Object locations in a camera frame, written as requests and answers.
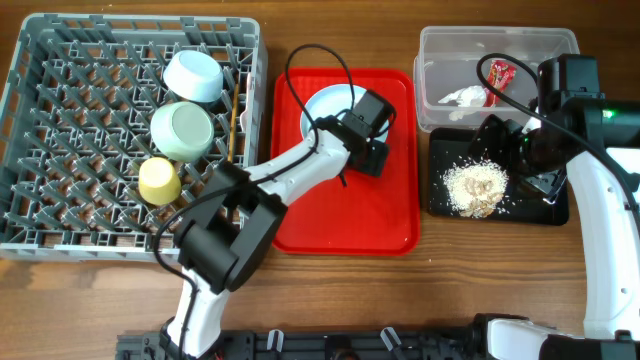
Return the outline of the light blue plate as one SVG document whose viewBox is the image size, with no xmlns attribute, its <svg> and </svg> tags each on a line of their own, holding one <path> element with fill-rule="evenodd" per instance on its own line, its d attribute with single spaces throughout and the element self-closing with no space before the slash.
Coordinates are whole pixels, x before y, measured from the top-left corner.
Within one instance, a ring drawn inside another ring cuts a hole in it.
<svg viewBox="0 0 640 360">
<path fill-rule="evenodd" d="M 366 89 L 357 85 L 354 85 L 355 103 L 366 93 Z M 338 113 L 351 107 L 351 88 L 349 84 L 335 84 L 327 86 L 318 92 L 316 92 L 306 102 L 305 108 L 308 110 L 312 119 L 315 120 L 319 117 L 326 117 L 330 115 L 336 115 L 338 119 L 342 119 L 344 114 L 338 115 Z M 306 114 L 303 112 L 300 116 L 300 132 L 304 139 L 310 130 L 310 122 Z M 375 139 L 386 143 L 388 133 L 382 134 Z"/>
</svg>

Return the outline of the rice food leftovers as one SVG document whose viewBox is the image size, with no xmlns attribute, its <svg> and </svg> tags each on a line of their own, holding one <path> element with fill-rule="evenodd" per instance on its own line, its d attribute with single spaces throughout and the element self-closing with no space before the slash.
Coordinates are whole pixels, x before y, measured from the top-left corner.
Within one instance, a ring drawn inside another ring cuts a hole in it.
<svg viewBox="0 0 640 360">
<path fill-rule="evenodd" d="M 468 161 L 441 176 L 448 204 L 462 217 L 486 218 L 504 199 L 509 177 L 489 160 Z"/>
</svg>

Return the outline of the white tissue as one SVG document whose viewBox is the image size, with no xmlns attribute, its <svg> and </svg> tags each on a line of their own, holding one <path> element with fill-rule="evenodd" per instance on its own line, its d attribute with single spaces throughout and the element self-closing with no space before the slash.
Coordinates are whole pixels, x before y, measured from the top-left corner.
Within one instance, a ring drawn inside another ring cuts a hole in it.
<svg viewBox="0 0 640 360">
<path fill-rule="evenodd" d="M 441 98 L 439 104 L 455 102 L 459 107 L 482 107 L 487 100 L 487 93 L 483 86 L 468 86 L 452 92 Z"/>
</svg>

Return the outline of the red snack wrapper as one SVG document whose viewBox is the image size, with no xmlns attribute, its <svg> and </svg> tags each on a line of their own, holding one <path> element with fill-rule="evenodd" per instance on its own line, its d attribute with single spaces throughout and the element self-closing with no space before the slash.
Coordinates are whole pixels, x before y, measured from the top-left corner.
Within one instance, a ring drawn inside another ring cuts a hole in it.
<svg viewBox="0 0 640 360">
<path fill-rule="evenodd" d="M 509 84 L 513 81 L 516 72 L 517 70 L 514 65 L 511 65 L 504 60 L 493 59 L 486 80 L 498 92 L 503 93 L 509 86 Z M 495 107 L 499 101 L 499 98 L 488 88 L 485 88 L 485 93 L 486 101 L 484 103 L 484 106 Z"/>
</svg>

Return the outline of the wooden chopstick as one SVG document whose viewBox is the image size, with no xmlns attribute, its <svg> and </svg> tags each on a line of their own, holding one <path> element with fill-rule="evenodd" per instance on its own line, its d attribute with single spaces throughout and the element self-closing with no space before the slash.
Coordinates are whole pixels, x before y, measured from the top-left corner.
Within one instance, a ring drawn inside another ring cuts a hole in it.
<svg viewBox="0 0 640 360">
<path fill-rule="evenodd" d="M 229 161 L 229 162 L 233 162 L 234 152 L 235 152 L 236 127 L 237 127 L 236 118 L 237 118 L 238 107 L 239 107 L 239 90 L 240 90 L 240 83 L 239 83 L 239 80 L 238 80 L 236 82 L 236 84 L 235 84 L 235 87 L 234 87 L 233 107 L 232 107 L 232 112 L 231 112 L 231 123 L 230 123 L 230 133 L 229 133 L 229 137 L 228 137 L 227 161 Z"/>
</svg>

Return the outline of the green saucer bowl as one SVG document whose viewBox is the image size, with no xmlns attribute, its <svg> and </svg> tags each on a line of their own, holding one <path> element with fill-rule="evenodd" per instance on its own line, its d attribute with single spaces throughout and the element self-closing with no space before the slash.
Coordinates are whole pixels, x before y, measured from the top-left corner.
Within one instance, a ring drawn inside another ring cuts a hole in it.
<svg viewBox="0 0 640 360">
<path fill-rule="evenodd" d="M 213 122 L 208 113 L 192 102 L 159 107 L 150 121 L 152 141 L 169 159 L 194 162 L 211 147 Z"/>
</svg>

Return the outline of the light blue bowl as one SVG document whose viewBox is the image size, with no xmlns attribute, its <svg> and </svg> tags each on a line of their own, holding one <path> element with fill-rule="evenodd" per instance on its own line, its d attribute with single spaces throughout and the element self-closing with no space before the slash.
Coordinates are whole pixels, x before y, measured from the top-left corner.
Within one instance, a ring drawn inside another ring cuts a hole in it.
<svg viewBox="0 0 640 360">
<path fill-rule="evenodd" d="M 176 95 L 190 101 L 217 101 L 223 90 L 221 65 L 211 56 L 195 51 L 177 52 L 163 72 L 163 79 Z"/>
</svg>

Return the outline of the yellow plastic cup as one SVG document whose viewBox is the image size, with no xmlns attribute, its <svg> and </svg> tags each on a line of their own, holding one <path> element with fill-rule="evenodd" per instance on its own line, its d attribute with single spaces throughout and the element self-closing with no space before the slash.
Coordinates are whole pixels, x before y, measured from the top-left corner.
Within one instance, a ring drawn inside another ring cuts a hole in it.
<svg viewBox="0 0 640 360">
<path fill-rule="evenodd" d="M 166 205 L 180 195 L 181 182 L 173 164 L 161 157 L 145 160 L 139 169 L 141 197 L 152 205 Z"/>
</svg>

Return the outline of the white plastic fork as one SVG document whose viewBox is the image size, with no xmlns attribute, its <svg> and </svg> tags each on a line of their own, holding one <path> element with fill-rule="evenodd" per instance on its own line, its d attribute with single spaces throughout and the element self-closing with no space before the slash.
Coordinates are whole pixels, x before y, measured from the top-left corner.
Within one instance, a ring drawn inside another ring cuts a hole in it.
<svg viewBox="0 0 640 360">
<path fill-rule="evenodd" d="M 243 133 L 246 132 L 246 130 L 249 127 L 249 93 L 252 89 L 252 76 L 251 74 L 247 75 L 246 81 L 245 81 L 245 92 L 244 92 L 244 102 L 243 102 L 243 111 L 241 112 L 239 119 L 240 119 L 240 129 Z"/>
</svg>

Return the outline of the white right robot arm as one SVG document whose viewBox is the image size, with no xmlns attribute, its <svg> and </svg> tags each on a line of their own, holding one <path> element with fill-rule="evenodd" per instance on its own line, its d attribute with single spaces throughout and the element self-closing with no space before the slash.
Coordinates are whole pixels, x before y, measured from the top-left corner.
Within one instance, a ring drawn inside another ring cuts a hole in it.
<svg viewBox="0 0 640 360">
<path fill-rule="evenodd" d="M 522 178 L 565 169 L 578 205 L 587 275 L 583 336 L 494 316 L 483 326 L 494 359 L 639 356 L 639 106 L 573 98 L 536 128 L 491 115 L 473 152 Z"/>
</svg>

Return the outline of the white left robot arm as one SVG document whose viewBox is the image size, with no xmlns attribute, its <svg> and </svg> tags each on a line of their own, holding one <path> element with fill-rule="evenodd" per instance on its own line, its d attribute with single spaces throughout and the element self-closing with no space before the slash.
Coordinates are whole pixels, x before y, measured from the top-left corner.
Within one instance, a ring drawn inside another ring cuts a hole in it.
<svg viewBox="0 0 640 360">
<path fill-rule="evenodd" d="M 173 359 L 199 359 L 221 334 L 230 294 L 263 261 L 289 205 L 317 185 L 352 168 L 380 176 L 389 148 L 383 136 L 393 118 L 366 119 L 346 112 L 311 123 L 294 147 L 261 165 L 221 163 L 204 191 L 177 211 L 175 275 L 184 281 L 176 315 L 162 331 Z"/>
</svg>

